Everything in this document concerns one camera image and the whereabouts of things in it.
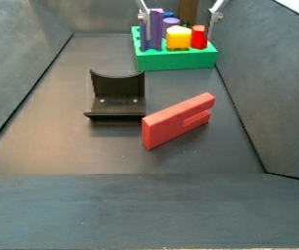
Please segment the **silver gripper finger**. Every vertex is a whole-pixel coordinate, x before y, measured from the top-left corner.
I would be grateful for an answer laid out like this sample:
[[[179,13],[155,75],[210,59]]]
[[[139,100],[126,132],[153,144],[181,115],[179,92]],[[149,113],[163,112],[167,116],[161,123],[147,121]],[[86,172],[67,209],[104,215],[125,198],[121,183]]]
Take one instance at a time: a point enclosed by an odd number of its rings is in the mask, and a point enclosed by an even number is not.
[[[138,19],[143,22],[146,29],[146,40],[150,40],[150,30],[149,30],[149,21],[150,21],[150,11],[146,6],[145,0],[134,0],[139,9]]]
[[[211,38],[213,26],[222,19],[222,8],[226,5],[227,0],[215,0],[211,7],[209,8],[209,30],[207,39]]]

